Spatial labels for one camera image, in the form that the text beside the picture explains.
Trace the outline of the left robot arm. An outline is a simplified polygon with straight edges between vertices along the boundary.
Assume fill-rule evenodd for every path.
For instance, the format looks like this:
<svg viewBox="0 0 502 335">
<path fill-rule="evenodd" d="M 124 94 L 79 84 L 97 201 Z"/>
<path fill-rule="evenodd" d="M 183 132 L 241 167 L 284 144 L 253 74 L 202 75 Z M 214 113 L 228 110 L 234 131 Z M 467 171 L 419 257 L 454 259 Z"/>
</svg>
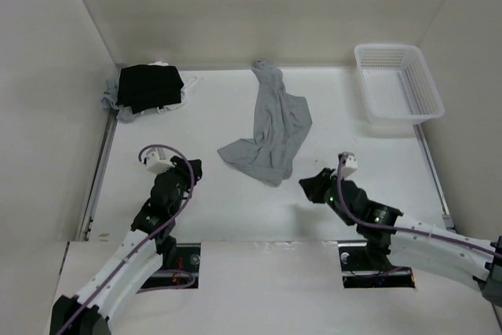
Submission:
<svg viewBox="0 0 502 335">
<path fill-rule="evenodd" d="M 72 296 L 53 305 L 51 334 L 110 334 L 126 303 L 157 271 L 176 262 L 176 217 L 202 179 L 202 161 L 173 156 L 105 265 Z"/>
</svg>

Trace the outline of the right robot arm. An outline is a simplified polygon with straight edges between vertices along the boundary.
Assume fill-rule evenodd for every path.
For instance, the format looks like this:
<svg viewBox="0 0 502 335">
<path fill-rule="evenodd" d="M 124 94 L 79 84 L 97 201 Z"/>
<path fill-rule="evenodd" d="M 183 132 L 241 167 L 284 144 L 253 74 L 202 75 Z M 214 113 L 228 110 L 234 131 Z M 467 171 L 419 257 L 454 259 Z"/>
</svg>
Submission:
<svg viewBox="0 0 502 335">
<path fill-rule="evenodd" d="M 501 305 L 501 241 L 472 239 L 416 220 L 371 200 L 333 169 L 299 181 L 309 202 L 326 204 L 366 241 L 365 262 L 377 271 L 415 268 L 456 281 Z"/>
</svg>

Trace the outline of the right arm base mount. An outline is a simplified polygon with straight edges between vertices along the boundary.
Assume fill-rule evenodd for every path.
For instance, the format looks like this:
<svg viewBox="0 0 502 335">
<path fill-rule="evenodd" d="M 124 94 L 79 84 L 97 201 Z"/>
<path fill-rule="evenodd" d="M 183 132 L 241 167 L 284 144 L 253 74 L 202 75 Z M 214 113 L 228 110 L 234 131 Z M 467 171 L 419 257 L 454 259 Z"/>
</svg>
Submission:
<svg viewBox="0 0 502 335">
<path fill-rule="evenodd" d="M 414 288 L 413 271 L 388 259 L 391 238 L 337 243 L 342 283 L 346 289 Z"/>
</svg>

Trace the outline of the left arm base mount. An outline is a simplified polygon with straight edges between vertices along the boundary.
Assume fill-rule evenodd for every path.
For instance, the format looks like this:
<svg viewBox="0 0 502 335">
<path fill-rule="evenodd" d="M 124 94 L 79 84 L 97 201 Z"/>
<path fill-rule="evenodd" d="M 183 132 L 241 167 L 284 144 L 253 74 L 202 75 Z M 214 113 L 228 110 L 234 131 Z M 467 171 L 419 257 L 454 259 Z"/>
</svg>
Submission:
<svg viewBox="0 0 502 335">
<path fill-rule="evenodd" d="M 201 255 L 200 243 L 178 244 L 173 256 L 146 280 L 139 293 L 161 289 L 197 289 Z"/>
</svg>

